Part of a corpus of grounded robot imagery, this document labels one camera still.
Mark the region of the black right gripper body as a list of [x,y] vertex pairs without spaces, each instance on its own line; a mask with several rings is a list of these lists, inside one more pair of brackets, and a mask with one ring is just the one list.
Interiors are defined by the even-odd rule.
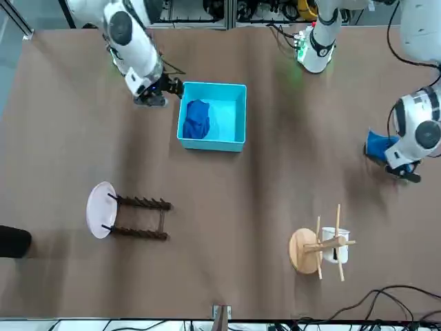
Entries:
[[155,94],[162,95],[164,92],[172,93],[173,81],[169,76],[161,76],[161,78],[155,83]]

